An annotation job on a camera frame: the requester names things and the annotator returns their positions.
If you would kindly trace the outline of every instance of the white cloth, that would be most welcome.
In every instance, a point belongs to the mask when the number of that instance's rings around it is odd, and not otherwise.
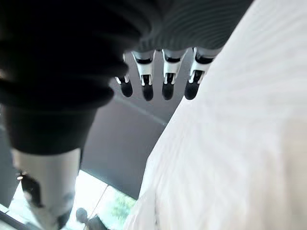
[[[123,230],[158,230],[154,190],[148,190],[138,199],[125,221]]]
[[[158,140],[148,188],[160,230],[307,229],[307,1],[252,4]]]

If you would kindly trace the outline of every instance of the robotic hand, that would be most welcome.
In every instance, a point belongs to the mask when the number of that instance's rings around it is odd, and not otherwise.
[[[210,63],[252,0],[0,1],[0,103],[24,196],[43,228],[61,229],[74,200],[82,151],[117,77],[132,95],[123,54],[132,50],[143,95],[153,98],[155,50],[171,99],[186,50],[193,99]]]

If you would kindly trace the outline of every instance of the window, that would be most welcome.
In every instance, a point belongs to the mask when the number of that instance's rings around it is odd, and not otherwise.
[[[75,216],[76,210],[80,207],[87,211],[89,218],[97,214],[109,229],[123,229],[124,222],[134,206],[134,199],[81,170],[76,179],[75,190],[75,200],[65,230],[84,229],[84,224],[77,222]],[[16,189],[7,214],[22,223],[29,222],[40,228],[23,196],[21,183]]]

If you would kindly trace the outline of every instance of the tree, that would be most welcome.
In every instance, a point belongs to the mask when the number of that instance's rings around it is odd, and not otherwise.
[[[117,190],[113,197],[103,212],[104,223],[112,230],[122,230],[135,200]]]

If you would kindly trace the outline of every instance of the person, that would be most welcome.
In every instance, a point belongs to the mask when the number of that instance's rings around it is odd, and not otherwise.
[[[108,230],[108,228],[103,224],[98,215],[89,219],[87,217],[87,211],[84,208],[79,208],[76,211],[77,221],[86,224],[87,230]]]

